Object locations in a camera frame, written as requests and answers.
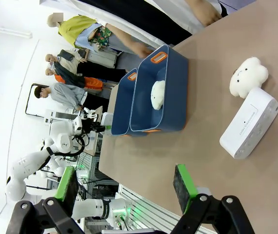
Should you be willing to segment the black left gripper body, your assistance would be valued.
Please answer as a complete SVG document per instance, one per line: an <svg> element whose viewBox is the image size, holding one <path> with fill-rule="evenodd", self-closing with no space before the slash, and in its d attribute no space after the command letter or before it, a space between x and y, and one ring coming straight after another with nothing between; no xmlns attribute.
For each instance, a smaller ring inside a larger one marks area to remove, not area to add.
<svg viewBox="0 0 278 234"><path fill-rule="evenodd" d="M99 122L94 122L92 119L82 119L82 131L84 133L90 133L91 131L95 133L101 133L105 131L105 126L100 125Z"/></svg>

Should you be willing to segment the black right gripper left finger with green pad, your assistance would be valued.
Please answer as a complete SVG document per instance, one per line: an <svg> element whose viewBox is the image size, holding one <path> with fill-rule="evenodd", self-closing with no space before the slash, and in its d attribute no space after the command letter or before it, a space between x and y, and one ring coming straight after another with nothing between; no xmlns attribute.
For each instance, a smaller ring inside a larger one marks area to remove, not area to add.
<svg viewBox="0 0 278 234"><path fill-rule="evenodd" d="M6 232L8 234L42 234L55 228L59 234L82 234L72 218L78 194L78 181L73 167L66 167L56 194L36 205L22 200L15 204Z"/></svg>

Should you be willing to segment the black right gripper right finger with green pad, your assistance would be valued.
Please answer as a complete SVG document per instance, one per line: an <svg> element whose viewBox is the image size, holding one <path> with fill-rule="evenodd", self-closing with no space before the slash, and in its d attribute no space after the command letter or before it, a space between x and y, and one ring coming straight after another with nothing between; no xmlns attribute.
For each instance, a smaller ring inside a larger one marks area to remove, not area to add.
<svg viewBox="0 0 278 234"><path fill-rule="evenodd" d="M211 224L218 234L253 234L255 231L240 202L234 195L221 200L198 192L184 164L175 166L173 186L182 217L173 234L195 234L201 224Z"/></svg>

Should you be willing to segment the person's bare hand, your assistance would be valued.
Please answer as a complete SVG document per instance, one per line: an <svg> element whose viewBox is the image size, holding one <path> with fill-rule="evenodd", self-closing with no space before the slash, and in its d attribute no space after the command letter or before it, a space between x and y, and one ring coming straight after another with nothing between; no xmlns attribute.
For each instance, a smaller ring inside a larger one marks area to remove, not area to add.
<svg viewBox="0 0 278 234"><path fill-rule="evenodd" d="M198 20L203 26L209 26L221 18L221 14L211 4L200 5Z"/></svg>

